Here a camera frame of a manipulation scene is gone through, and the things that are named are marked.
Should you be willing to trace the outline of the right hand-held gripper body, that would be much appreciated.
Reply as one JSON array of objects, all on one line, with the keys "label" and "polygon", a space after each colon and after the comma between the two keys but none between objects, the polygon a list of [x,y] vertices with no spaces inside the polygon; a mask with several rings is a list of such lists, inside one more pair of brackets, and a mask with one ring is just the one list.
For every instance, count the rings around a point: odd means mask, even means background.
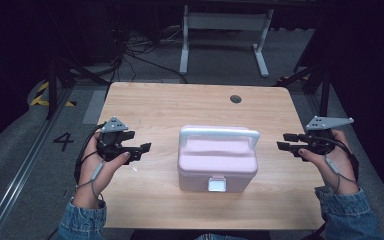
[{"label": "right hand-held gripper body", "polygon": [[348,147],[334,137],[332,129],[353,122],[353,118],[314,116],[305,127],[305,134],[309,136],[308,141],[305,142],[308,144],[307,149],[318,155],[326,155],[336,147],[341,148],[346,153],[350,153]]}]

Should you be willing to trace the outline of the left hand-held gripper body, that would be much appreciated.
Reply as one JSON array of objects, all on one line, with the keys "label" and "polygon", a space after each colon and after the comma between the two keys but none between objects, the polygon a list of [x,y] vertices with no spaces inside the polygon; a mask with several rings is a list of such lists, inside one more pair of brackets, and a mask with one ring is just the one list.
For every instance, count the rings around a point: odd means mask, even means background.
[{"label": "left hand-held gripper body", "polygon": [[128,127],[115,116],[102,126],[97,150],[103,160],[112,161],[122,153],[122,142],[125,140],[121,139],[121,134],[126,131],[129,131]]}]

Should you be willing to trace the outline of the pink storage box white handle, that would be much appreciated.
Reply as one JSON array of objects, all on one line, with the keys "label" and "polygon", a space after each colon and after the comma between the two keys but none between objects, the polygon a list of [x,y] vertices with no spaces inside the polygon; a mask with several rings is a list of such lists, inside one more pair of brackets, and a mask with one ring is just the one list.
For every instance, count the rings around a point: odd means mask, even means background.
[{"label": "pink storage box white handle", "polygon": [[245,127],[182,127],[177,162],[180,188],[196,192],[243,192],[258,171],[259,138],[258,131]]}]

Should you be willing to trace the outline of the person's right hand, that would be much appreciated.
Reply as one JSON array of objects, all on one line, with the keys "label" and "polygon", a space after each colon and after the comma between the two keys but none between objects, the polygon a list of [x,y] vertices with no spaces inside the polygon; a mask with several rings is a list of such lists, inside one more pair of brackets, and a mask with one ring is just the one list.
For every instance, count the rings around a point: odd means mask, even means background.
[{"label": "person's right hand", "polygon": [[327,155],[318,155],[307,149],[300,149],[299,153],[315,165],[325,184],[335,194],[351,195],[359,191],[349,155],[341,148],[336,147]]}]

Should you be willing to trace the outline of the person's left hand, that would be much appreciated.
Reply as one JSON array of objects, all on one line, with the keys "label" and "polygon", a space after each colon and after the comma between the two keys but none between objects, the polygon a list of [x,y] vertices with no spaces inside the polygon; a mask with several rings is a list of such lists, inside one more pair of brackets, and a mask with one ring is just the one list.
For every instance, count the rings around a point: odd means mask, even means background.
[{"label": "person's left hand", "polygon": [[72,202],[87,209],[98,207],[98,196],[108,186],[115,172],[128,160],[128,152],[120,154],[110,162],[104,161],[97,153],[98,133],[90,139],[83,153],[79,185]]}]

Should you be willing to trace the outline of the black tripod stand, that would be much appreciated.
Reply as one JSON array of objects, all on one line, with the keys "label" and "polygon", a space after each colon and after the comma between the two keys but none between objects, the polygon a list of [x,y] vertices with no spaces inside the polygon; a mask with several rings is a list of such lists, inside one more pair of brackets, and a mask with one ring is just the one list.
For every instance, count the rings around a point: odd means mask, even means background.
[{"label": "black tripod stand", "polygon": [[49,89],[49,105],[48,105],[48,114],[47,120],[50,120],[58,109],[57,103],[57,81],[60,81],[64,88],[73,88],[75,85],[75,80],[73,74],[70,72],[71,69],[74,69],[81,75],[92,80],[99,85],[109,86],[110,82],[102,79],[97,74],[92,73],[87,70],[85,67],[75,64],[67,59],[62,57],[54,57],[50,60],[48,64],[48,89]]},{"label": "black tripod stand", "polygon": [[281,77],[274,84],[274,87],[286,87],[293,82],[308,77],[308,80],[302,87],[306,95],[313,95],[318,88],[321,88],[320,104],[317,113],[325,117],[328,113],[328,101],[331,84],[331,65],[329,63],[317,64],[307,67],[290,77]]}]

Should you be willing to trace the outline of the person's denim lap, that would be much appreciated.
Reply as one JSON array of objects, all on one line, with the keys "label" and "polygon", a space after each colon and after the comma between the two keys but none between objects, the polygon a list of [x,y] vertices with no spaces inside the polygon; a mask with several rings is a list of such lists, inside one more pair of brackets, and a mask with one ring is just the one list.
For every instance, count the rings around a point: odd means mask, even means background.
[{"label": "person's denim lap", "polygon": [[205,233],[193,240],[248,240],[242,237],[228,236],[228,235],[219,235],[214,233]]}]

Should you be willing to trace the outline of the metal floor rail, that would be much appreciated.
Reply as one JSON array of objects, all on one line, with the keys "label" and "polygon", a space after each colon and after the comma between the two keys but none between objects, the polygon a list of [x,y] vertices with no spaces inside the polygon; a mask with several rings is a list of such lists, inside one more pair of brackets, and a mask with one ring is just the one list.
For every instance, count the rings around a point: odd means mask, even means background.
[{"label": "metal floor rail", "polygon": [[32,146],[30,147],[26,157],[24,158],[21,166],[19,167],[15,177],[7,187],[6,192],[0,201],[0,231],[8,215],[10,214],[14,204],[16,203],[20,193],[22,192],[24,185],[26,184],[32,170],[34,169],[34,166],[37,162],[39,154],[42,151],[45,141],[48,138],[54,124],[56,123],[63,107],[69,100],[72,92],[72,89],[65,89],[61,91],[60,96],[57,98],[56,109],[54,110],[53,115],[43,123],[39,133],[36,135],[36,138]]}]

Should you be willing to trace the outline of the white metal stand frame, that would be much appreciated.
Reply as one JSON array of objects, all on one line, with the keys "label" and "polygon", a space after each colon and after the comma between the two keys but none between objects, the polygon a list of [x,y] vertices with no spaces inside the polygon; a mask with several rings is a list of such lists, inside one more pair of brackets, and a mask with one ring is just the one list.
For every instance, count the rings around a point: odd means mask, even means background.
[{"label": "white metal stand frame", "polygon": [[189,6],[184,6],[182,33],[183,44],[181,49],[179,73],[188,72],[189,59],[189,30],[237,30],[259,31],[259,42],[252,45],[252,50],[263,78],[269,76],[262,49],[269,31],[274,10],[269,9],[263,14],[233,14],[233,13],[202,13],[191,12]]}]

